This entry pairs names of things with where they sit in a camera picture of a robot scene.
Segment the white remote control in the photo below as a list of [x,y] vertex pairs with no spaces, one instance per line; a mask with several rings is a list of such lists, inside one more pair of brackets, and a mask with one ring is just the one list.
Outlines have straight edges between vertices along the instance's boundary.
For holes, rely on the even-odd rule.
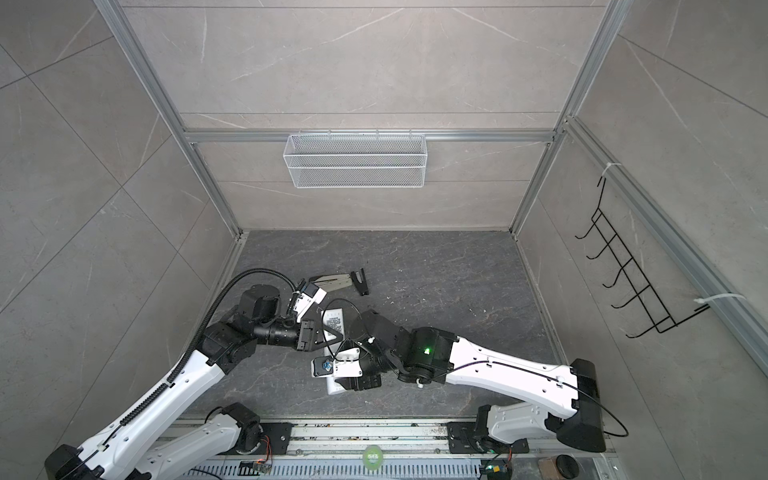
[[[323,314],[323,319],[325,319],[325,320],[330,320],[333,317],[337,318],[337,320],[339,322],[339,329],[342,330],[343,333],[344,333],[345,323],[344,323],[344,313],[343,313],[343,310],[341,308],[327,309],[324,312],[324,314]],[[354,343],[340,341],[340,342],[336,342],[336,343],[334,343],[334,344],[332,344],[330,346],[327,346],[325,348],[325,350],[324,350],[324,353],[327,356],[329,356],[329,355],[334,355],[335,353],[337,353],[339,351],[348,350],[348,349],[352,349],[352,348],[359,348],[359,347],[356,346]],[[331,395],[331,396],[339,395],[339,394],[345,392],[345,390],[338,383],[339,379],[334,379],[333,377],[325,377],[325,380],[326,380],[326,390],[327,390],[327,394],[328,395]]]

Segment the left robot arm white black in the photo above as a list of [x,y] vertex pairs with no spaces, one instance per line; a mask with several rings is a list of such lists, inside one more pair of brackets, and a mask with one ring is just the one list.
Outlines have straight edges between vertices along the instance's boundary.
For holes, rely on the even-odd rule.
[[168,443],[161,435],[203,393],[259,345],[296,351],[326,347],[320,306],[327,293],[309,283],[280,315],[279,291],[255,285],[227,318],[206,322],[182,358],[127,412],[80,446],[61,445],[45,460],[50,479],[175,479],[201,462],[232,451],[270,454],[258,414],[241,403],[214,409],[193,431]]

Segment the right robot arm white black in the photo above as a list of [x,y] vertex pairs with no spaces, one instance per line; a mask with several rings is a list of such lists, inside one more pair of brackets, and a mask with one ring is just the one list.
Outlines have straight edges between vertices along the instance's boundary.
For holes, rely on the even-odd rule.
[[479,409],[471,437],[477,443],[512,444],[542,435],[585,452],[606,450],[595,365],[536,363],[477,345],[449,331],[409,331],[373,310],[364,312],[321,372],[346,390],[380,385],[384,373],[419,387],[432,383],[480,388],[516,399]]

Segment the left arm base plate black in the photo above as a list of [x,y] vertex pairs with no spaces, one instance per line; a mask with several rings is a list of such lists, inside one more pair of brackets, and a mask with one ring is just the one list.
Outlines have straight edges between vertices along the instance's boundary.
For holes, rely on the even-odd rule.
[[293,424],[288,422],[254,424],[244,427],[233,450],[239,455],[285,455]]

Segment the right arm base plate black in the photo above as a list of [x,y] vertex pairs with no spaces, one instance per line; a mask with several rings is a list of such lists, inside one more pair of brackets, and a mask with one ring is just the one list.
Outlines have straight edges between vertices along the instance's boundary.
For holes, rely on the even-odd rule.
[[451,454],[523,454],[529,453],[528,440],[523,438],[511,444],[492,439],[474,422],[448,422],[446,424]]

